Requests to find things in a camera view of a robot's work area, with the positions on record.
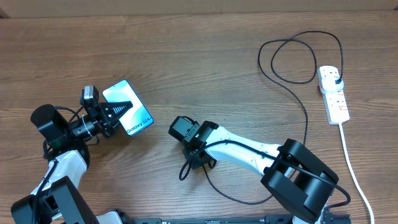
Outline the blue Samsung Galaxy smartphone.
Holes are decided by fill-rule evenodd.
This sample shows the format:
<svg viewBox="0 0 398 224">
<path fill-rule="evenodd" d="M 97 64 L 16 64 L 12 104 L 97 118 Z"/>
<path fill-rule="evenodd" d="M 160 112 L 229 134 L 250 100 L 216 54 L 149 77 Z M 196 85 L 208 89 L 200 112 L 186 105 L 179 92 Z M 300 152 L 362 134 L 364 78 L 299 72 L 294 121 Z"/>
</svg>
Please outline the blue Samsung Galaxy smartphone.
<svg viewBox="0 0 398 224">
<path fill-rule="evenodd" d="M 119 119 L 129 136 L 137 134 L 154 123 L 152 115 L 127 80 L 121 80 L 103 90 L 102 95 L 108 103 L 131 102 L 132 107 Z"/>
</svg>

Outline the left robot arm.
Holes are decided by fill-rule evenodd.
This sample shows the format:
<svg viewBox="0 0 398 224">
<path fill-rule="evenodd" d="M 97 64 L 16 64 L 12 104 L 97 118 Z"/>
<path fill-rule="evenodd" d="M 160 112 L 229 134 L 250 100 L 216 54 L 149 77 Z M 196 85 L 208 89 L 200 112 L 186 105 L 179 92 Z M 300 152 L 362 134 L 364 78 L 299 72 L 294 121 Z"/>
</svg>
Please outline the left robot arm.
<svg viewBox="0 0 398 224">
<path fill-rule="evenodd" d="M 30 120 L 44 136 L 44 159 L 49 169 L 39 186 L 11 207 L 16 223 L 134 223 L 124 211 L 114 209 L 95 215 L 78 191 L 83 174 L 90 166 L 89 140 L 115 134 L 120 118 L 132 108 L 130 101 L 100 103 L 82 101 L 86 116 L 74 113 L 67 121 L 61 107 L 38 107 Z"/>
</svg>

